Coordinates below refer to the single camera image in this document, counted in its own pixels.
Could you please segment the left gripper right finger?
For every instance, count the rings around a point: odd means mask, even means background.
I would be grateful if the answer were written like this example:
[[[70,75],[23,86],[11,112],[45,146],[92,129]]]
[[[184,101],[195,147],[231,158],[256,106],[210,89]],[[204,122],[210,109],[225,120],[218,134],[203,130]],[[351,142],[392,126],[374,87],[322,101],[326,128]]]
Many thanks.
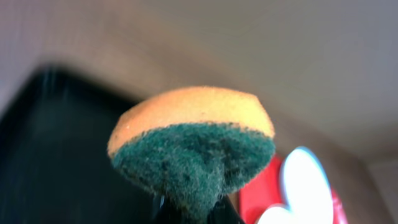
[[[224,196],[216,202],[208,215],[208,224],[245,224],[245,222],[234,209],[228,196]]]

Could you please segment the green and orange sponge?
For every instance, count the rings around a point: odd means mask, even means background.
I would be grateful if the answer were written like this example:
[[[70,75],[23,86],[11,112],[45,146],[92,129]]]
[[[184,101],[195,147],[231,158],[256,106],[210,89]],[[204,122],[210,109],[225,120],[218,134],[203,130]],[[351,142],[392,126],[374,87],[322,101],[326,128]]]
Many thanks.
[[[107,151],[121,175],[164,196],[184,223],[205,223],[221,198],[267,167],[275,154],[274,135],[257,96],[191,86],[126,111]]]

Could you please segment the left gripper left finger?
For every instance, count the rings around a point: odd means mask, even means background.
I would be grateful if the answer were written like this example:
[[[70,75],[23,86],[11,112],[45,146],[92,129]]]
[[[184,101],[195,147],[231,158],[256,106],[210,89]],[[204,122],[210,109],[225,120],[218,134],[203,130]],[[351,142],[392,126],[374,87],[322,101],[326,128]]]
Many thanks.
[[[153,224],[184,224],[185,220],[173,201],[164,195],[155,195],[152,201],[151,222]]]

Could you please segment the light blue plate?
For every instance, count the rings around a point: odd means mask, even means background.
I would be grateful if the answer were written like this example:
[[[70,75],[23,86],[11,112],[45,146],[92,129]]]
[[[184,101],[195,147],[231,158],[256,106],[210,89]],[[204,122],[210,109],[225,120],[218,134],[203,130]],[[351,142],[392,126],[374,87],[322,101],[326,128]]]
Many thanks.
[[[330,183],[323,166],[309,148],[296,147],[284,159],[280,183],[289,223],[333,223]]]
[[[276,204],[264,211],[256,224],[294,224],[294,221],[294,216],[286,206]]]

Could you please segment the black rectangular container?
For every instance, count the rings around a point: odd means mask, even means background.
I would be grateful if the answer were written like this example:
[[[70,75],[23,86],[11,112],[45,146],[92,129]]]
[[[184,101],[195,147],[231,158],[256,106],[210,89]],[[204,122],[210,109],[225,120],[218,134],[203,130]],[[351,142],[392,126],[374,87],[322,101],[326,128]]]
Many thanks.
[[[1,118],[2,223],[155,223],[159,199],[106,152],[137,103],[57,65],[36,68]]]

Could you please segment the red plastic tray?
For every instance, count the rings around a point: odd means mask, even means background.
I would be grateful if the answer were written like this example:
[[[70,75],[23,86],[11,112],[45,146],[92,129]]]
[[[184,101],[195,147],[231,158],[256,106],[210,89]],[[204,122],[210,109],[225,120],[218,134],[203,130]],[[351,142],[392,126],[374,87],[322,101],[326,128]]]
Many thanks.
[[[278,156],[250,183],[239,191],[239,215],[245,223],[257,223],[261,215],[274,206],[283,206],[279,174],[282,160]]]

